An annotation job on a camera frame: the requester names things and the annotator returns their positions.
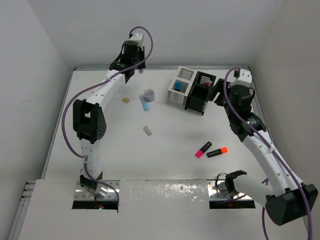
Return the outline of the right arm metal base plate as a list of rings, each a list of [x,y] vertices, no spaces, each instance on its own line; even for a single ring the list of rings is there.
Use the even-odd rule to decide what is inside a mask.
[[[218,180],[217,185],[219,189],[216,187],[216,181],[208,180],[207,181],[207,191],[208,197],[210,201],[227,201],[227,200],[236,200],[236,201],[252,201],[253,199],[248,195],[245,195],[242,192],[233,194],[228,193],[227,191],[222,191],[222,187],[224,186],[224,180]]]

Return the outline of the white dirty eraser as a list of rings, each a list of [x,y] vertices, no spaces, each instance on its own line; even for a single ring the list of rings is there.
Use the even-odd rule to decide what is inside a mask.
[[[149,129],[148,126],[144,126],[144,127],[143,127],[143,130],[145,131],[145,133],[146,133],[148,136],[150,136],[150,135],[152,134],[152,132],[151,132],[151,130]]]

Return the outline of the tan eraser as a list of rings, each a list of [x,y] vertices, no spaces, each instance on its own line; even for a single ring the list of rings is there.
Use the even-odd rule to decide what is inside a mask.
[[[122,101],[128,103],[130,100],[128,98],[123,98]]]

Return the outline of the blue and black highlighter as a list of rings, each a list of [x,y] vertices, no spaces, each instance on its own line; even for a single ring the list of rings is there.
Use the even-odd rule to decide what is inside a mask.
[[[180,82],[176,82],[174,84],[174,90],[178,91],[178,92],[181,90],[181,83]]]

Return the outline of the pastel blue highlighter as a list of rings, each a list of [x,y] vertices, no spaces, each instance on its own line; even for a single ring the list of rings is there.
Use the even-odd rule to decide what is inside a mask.
[[[141,105],[142,105],[144,111],[148,111],[149,110],[148,103],[146,102],[143,94],[139,95],[139,100],[141,102]]]

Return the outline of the black slotted organizer container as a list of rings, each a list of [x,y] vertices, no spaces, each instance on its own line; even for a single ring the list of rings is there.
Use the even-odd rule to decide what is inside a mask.
[[[208,101],[212,101],[211,96],[216,78],[215,75],[197,71],[184,109],[190,109],[204,115]],[[204,85],[207,80],[212,81],[210,86]]]

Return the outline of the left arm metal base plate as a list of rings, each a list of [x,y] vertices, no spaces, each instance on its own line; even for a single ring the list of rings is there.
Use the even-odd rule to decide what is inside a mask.
[[[114,189],[105,184],[98,184],[97,188],[89,188],[78,180],[74,191],[74,201],[117,201],[120,194],[120,183],[117,182]]]

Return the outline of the white front panel board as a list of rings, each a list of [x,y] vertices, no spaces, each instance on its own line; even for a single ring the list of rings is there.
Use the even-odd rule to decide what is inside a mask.
[[[21,240],[305,240],[303,220],[284,226],[253,209],[210,209],[204,180],[122,180],[119,209],[73,209],[76,181],[35,184]]]

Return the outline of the pink and black highlighter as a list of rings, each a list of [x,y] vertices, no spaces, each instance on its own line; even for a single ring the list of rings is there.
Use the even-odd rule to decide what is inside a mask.
[[[212,143],[208,141],[200,150],[197,151],[195,156],[197,158],[200,158],[211,146],[212,146]]]

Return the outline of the orange and black highlighter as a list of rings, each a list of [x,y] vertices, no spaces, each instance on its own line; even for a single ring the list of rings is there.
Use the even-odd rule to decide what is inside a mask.
[[[219,149],[216,149],[216,150],[208,152],[206,154],[206,156],[208,158],[212,158],[212,157],[215,157],[215,156],[219,156],[219,155],[225,154],[227,152],[228,152],[228,148],[227,147],[222,147],[222,148],[219,148]]]

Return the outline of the white slotted organizer container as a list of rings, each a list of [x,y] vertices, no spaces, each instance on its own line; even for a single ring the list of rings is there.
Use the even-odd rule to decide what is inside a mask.
[[[196,70],[179,66],[167,90],[167,103],[173,103],[183,108],[196,77]]]

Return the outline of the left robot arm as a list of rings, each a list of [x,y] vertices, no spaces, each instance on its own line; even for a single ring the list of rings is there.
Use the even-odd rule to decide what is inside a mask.
[[[145,68],[145,47],[141,40],[126,40],[121,53],[109,67],[104,84],[93,89],[83,100],[75,100],[72,106],[73,130],[80,141],[81,154],[85,156],[80,172],[80,184],[96,190],[102,179],[100,164],[100,140],[107,131],[104,109],[115,92],[135,74],[135,69]]]

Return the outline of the clear jar of paperclips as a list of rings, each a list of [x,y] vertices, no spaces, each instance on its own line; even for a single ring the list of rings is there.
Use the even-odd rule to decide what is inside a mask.
[[[153,89],[148,88],[143,92],[143,98],[147,103],[151,103],[155,100],[155,92]]]

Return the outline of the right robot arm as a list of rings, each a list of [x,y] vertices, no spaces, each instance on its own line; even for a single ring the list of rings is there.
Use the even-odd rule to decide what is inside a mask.
[[[263,183],[254,183],[244,170],[226,174],[216,185],[228,197],[249,195],[266,210],[278,226],[301,217],[311,217],[318,197],[313,184],[305,184],[289,167],[271,141],[263,121],[252,112],[255,91],[240,81],[219,79],[213,88],[214,101],[224,107],[229,126],[240,142],[252,153],[266,175]]]

